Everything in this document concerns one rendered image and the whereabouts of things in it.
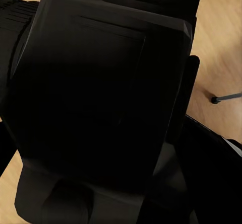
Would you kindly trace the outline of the camera tripod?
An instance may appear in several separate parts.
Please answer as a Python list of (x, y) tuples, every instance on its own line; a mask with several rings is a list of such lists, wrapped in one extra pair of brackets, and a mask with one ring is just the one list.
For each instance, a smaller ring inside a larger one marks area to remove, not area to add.
[(223, 97), (213, 97), (212, 98), (212, 103), (213, 104), (218, 104), (221, 101), (237, 99), (237, 98), (242, 98), (242, 93), (228, 95), (228, 96), (223, 96)]

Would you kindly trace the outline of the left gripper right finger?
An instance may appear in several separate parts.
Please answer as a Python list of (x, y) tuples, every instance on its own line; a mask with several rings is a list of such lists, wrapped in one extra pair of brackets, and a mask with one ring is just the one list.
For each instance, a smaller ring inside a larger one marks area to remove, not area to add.
[(199, 224), (242, 224), (242, 162), (188, 120), (173, 146)]

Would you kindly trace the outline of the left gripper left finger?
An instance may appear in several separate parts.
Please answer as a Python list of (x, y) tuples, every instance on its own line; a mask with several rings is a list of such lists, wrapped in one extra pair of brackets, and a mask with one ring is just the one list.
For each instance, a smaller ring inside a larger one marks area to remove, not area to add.
[(0, 122), (0, 176), (14, 156), (17, 148), (3, 121)]

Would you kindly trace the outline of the digital camera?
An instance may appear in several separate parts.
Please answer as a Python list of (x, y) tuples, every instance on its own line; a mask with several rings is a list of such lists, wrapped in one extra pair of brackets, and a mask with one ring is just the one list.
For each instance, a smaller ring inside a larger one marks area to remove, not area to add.
[(31, 224), (136, 224), (178, 143), (200, 0), (0, 0), (0, 117)]

